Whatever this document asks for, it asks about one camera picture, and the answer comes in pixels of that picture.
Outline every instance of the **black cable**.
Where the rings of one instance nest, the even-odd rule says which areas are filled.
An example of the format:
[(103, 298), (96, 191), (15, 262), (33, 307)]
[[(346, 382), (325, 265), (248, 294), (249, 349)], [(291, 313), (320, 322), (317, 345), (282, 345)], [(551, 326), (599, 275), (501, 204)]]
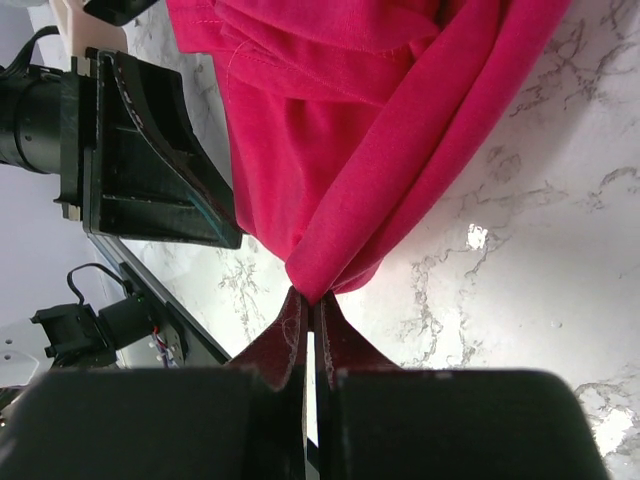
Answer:
[(16, 58), (11, 62), (11, 65), (7, 68), (0, 67), (0, 80), (5, 80), (13, 75), (22, 76), (27, 73), (37, 41), (47, 35), (58, 35), (59, 33), (58, 27), (56, 26), (44, 27), (38, 30), (18, 52)]
[(82, 292), (80, 292), (80, 290), (78, 290), (78, 287), (76, 287), (75, 283), (73, 283), (73, 274), (78, 270), (82, 270), (83, 268), (88, 268), (88, 267), (94, 267), (94, 268), (97, 268), (98, 270), (101, 270), (103, 273), (105, 273), (111, 279), (113, 279), (119, 285), (121, 285), (126, 292), (131, 293), (129, 292), (129, 286), (127, 285), (127, 283), (124, 280), (122, 280), (119, 276), (117, 276), (115, 273), (113, 273), (111, 270), (109, 270), (107, 267), (105, 267), (104, 265), (101, 265), (99, 263), (85, 263), (84, 265), (80, 265), (79, 267), (76, 267), (73, 270), (71, 270), (69, 273), (67, 273), (67, 285), (69, 285), (69, 288), (75, 294), (75, 296), (78, 297), (78, 300), (79, 300), (78, 305), (80, 306), (84, 305), (85, 299), (84, 299), (84, 295), (82, 295)]

